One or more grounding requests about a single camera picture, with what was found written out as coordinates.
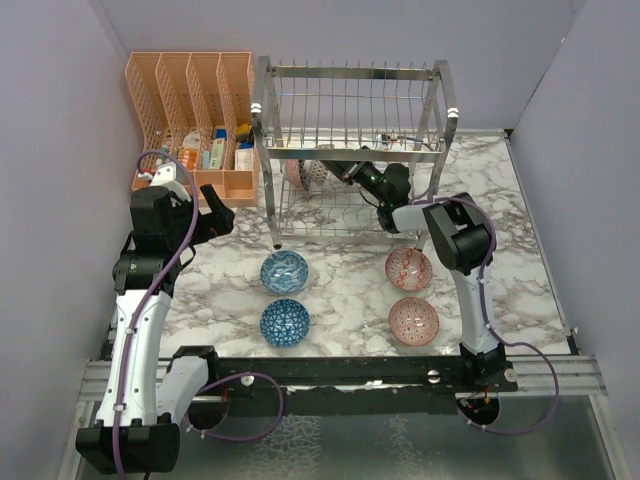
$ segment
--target cable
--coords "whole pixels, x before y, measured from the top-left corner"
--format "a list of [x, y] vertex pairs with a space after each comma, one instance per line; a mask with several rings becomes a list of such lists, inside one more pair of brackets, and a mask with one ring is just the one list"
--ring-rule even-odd
[[376, 208], [378, 208], [378, 205], [376, 205], [375, 203], [373, 203], [373, 202], [371, 202], [371, 201], [367, 200], [367, 197], [365, 197], [365, 196], [364, 196], [364, 193], [362, 193], [362, 187], [360, 187], [360, 188], [358, 189], [358, 192], [360, 192], [360, 196], [362, 197], [362, 199], [363, 199], [365, 202], [367, 202], [367, 203], [368, 203], [369, 205], [371, 205], [372, 207], [376, 207]]
[[[138, 156], [138, 159], [136, 160], [136, 166], [139, 172], [142, 172], [142, 168], [140, 166], [142, 159], [148, 155], [161, 155], [165, 158], [168, 158], [176, 165], [176, 167], [179, 170], [182, 171], [185, 178], [189, 181], [189, 185], [191, 186], [193, 214], [191, 215], [191, 224], [189, 225], [187, 234], [184, 236], [184, 240], [182, 240], [182, 243], [176, 250], [176, 253], [173, 254], [173, 257], [171, 257], [171, 260], [169, 260], [169, 262], [160, 271], [160, 273], [153, 279], [153, 282], [151, 282], [151, 285], [149, 286], [147, 291], [144, 293], [142, 299], [140, 300], [140, 303], [138, 304], [137, 308], [133, 312], [133, 315], [131, 316], [131, 322], [129, 323], [129, 326], [127, 329], [129, 331], [134, 331], [136, 325], [138, 324], [140, 315], [142, 314], [142, 310], [147, 304], [147, 301], [149, 301], [149, 299], [151, 298], [155, 290], [160, 286], [160, 283], [162, 283], [162, 281], [164, 280], [164, 277], [167, 276], [167, 274], [169, 273], [169, 271], [171, 271], [173, 266], [180, 260], [180, 254], [189, 245], [193, 232], [196, 228], [196, 222], [198, 221], [198, 190], [196, 188], [196, 183], [193, 180], [193, 177], [189, 174], [187, 169], [180, 162], [178, 162], [178, 160], [176, 160], [172, 155], [169, 155], [168, 153], [163, 152], [162, 150], [147, 150], [146, 152], [142, 152]], [[132, 340], [133, 340], [132, 335], [130, 334], [127, 334], [124, 338], [124, 346], [122, 347], [122, 356], [120, 357], [120, 371], [118, 374], [118, 386], [116, 389], [116, 401], [115, 401], [116, 407], [122, 405], [122, 401], [124, 399], [124, 384], [127, 377], [127, 366], [129, 363], [129, 355], [131, 354]], [[116, 409], [113, 416], [111, 442], [113, 445], [113, 461], [116, 465], [116, 471], [118, 472], [118, 476], [120, 477], [120, 480], [126, 480], [127, 477], [124, 471], [124, 466], [122, 465], [122, 457], [120, 455], [119, 433], [120, 433], [121, 416], [122, 416], [122, 411]]]
[[538, 356], [540, 356], [540, 358], [542, 358], [542, 360], [544, 360], [544, 362], [547, 364], [547, 366], [549, 367], [549, 370], [551, 371], [551, 376], [553, 378], [553, 387], [554, 387], [554, 398], [553, 398], [553, 405], [551, 406], [551, 409], [549, 410], [549, 412], [547, 413], [547, 415], [540, 420], [539, 422], [531, 425], [530, 427], [527, 428], [521, 428], [518, 430], [500, 430], [500, 429], [496, 429], [496, 428], [491, 428], [488, 427], [486, 425], [479, 425], [469, 419], [467, 419], [467, 423], [469, 425], [471, 425], [474, 428], [477, 428], [478, 430], [482, 430], [483, 432], [489, 432], [489, 433], [493, 433], [496, 435], [505, 435], [505, 436], [514, 436], [514, 435], [525, 435], [527, 433], [531, 433], [531, 432], [535, 432], [536, 430], [539, 430], [540, 428], [544, 427], [547, 423], [549, 423], [549, 421], [551, 421], [551, 419], [553, 418], [553, 416], [555, 415], [556, 411], [558, 410], [558, 405], [560, 404], [560, 384], [558, 382], [558, 374], [556, 373], [556, 369], [554, 368], [553, 364], [551, 363], [551, 360], [549, 360], [549, 357], [547, 357], [544, 353], [542, 353], [542, 351], [535, 347], [534, 345], [531, 345], [530, 343], [527, 342], [507, 342], [504, 338], [502, 338], [500, 336], [500, 334], [498, 332], [495, 331], [493, 325], [491, 325], [491, 322], [489, 321], [489, 313], [488, 313], [488, 306], [487, 306], [487, 302], [485, 299], [485, 284], [484, 284], [484, 270], [485, 268], [489, 265], [489, 261], [491, 260], [491, 255], [493, 254], [493, 252], [496, 249], [496, 243], [497, 243], [497, 234], [496, 234], [496, 226], [493, 223], [493, 220], [491, 219], [491, 217], [489, 216], [489, 214], [487, 212], [485, 212], [482, 208], [480, 208], [478, 205], [476, 205], [473, 202], [470, 202], [468, 200], [464, 200], [462, 198], [456, 198], [456, 197], [442, 197], [442, 198], [436, 198], [433, 202], [429, 202], [427, 200], [423, 200], [423, 201], [419, 201], [419, 202], [412, 202], [413, 205], [435, 205], [435, 204], [439, 204], [442, 202], [446, 202], [446, 201], [451, 201], [454, 203], [461, 203], [467, 207], [471, 207], [473, 208], [475, 211], [477, 211], [480, 215], [483, 216], [483, 218], [487, 221], [487, 225], [489, 226], [489, 237], [490, 237], [490, 243], [489, 243], [489, 249], [487, 250], [487, 254], [485, 255], [484, 259], [482, 260], [482, 263], [480, 264], [480, 270], [478, 271], [478, 279], [479, 279], [479, 284], [480, 284], [480, 307], [482, 310], [482, 318], [484, 321], [484, 325], [487, 327], [487, 329], [489, 330], [489, 332], [491, 333], [491, 335], [493, 335], [493, 337], [498, 340], [500, 343], [504, 344], [506, 347], [527, 347], [531, 350], [533, 350], [534, 352], [536, 352], [536, 354]]
[[229, 441], [229, 442], [252, 442], [253, 440], [259, 440], [260, 438], [266, 437], [271, 432], [273, 432], [276, 429], [276, 427], [280, 424], [280, 422], [282, 421], [282, 415], [284, 413], [284, 397], [282, 396], [282, 391], [280, 390], [280, 386], [278, 385], [278, 382], [276, 382], [269, 375], [265, 375], [264, 373], [258, 373], [258, 372], [236, 373], [235, 375], [230, 375], [228, 377], [222, 378], [222, 379], [218, 380], [217, 382], [213, 382], [213, 383], [201, 388], [198, 393], [208, 392], [209, 390], [212, 390], [212, 389], [214, 389], [216, 387], [219, 387], [220, 385], [224, 385], [225, 383], [230, 382], [231, 380], [236, 380], [238, 378], [247, 377], [247, 376], [253, 376], [253, 377], [263, 378], [263, 379], [267, 380], [274, 387], [276, 387], [276, 391], [278, 392], [278, 401], [279, 401], [278, 415], [276, 416], [276, 419], [273, 421], [273, 423], [271, 425], [269, 425], [269, 427], [266, 430], [264, 430], [264, 431], [262, 431], [260, 433], [256, 433], [255, 435], [249, 435], [247, 437], [230, 437], [228, 435], [221, 435], [219, 433], [213, 433], [213, 432], [210, 432], [208, 430], [198, 430], [197, 428], [195, 428], [192, 425], [191, 420], [189, 420], [189, 415], [185, 414], [185, 418], [187, 419], [187, 422], [189, 422], [189, 428], [187, 429], [187, 431], [193, 430], [193, 431], [199, 433], [201, 436], [203, 436], [203, 438], [206, 435], [207, 437], [217, 438], [219, 440], [226, 440], [226, 441]]

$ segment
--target gray floor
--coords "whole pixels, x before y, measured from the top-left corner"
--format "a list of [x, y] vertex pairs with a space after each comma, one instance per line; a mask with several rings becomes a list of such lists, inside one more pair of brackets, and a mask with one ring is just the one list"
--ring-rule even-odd
[[[529, 425], [544, 415], [550, 403], [550, 398], [503, 400], [496, 426]], [[220, 425], [225, 433], [241, 435], [263, 428], [269, 419], [225, 422]], [[103, 477], [86, 467], [82, 478]], [[549, 425], [520, 437], [475, 431], [458, 416], [423, 414], [286, 417], [269, 437], [251, 444], [183, 434], [176, 469], [151, 476], [151, 480], [613, 478], [588, 397], [563, 398]]]

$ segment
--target gray wall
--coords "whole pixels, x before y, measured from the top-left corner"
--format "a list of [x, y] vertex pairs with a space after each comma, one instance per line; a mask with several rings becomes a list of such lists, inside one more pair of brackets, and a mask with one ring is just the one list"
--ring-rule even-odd
[[113, 308], [140, 143], [85, 0], [3, 5], [0, 45], [0, 476], [50, 479]]
[[513, 148], [568, 321], [598, 357], [640, 478], [638, 18], [637, 0], [586, 3]]
[[100, 0], [127, 51], [249, 50], [378, 65], [444, 58], [462, 128], [514, 127], [583, 0]]

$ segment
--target marble countertop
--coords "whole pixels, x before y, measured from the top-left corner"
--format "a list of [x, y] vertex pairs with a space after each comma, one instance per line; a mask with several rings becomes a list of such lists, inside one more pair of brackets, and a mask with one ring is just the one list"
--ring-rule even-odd
[[[430, 167], [419, 166], [416, 189], [426, 188]], [[518, 186], [505, 141], [497, 136], [456, 137], [440, 183], [440, 195], [469, 192], [496, 222], [498, 247], [492, 269], [496, 328], [508, 341], [526, 341], [545, 353], [569, 353], [549, 278]], [[260, 334], [260, 315], [279, 297], [260, 281], [260, 265], [273, 252], [262, 206], [239, 209], [236, 229], [197, 247], [194, 262], [179, 276], [167, 317], [161, 356], [183, 345], [214, 345], [221, 356], [456, 355], [460, 309], [449, 272], [430, 242], [424, 249], [433, 280], [413, 294], [437, 310], [440, 331], [424, 347], [409, 347], [391, 333], [389, 310], [410, 296], [387, 280], [389, 245], [285, 242], [308, 262], [304, 289], [287, 296], [311, 314], [309, 335], [278, 349]], [[531, 352], [525, 348], [509, 353]]]

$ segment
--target dark blue patterned bowl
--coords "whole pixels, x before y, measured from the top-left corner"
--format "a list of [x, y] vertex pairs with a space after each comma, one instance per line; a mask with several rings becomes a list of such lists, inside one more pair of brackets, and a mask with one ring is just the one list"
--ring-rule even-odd
[[274, 293], [287, 295], [302, 288], [309, 277], [309, 266], [300, 255], [289, 250], [272, 253], [260, 268], [260, 280]]
[[309, 333], [311, 317], [304, 306], [283, 298], [269, 305], [260, 319], [262, 336], [274, 347], [293, 347]]

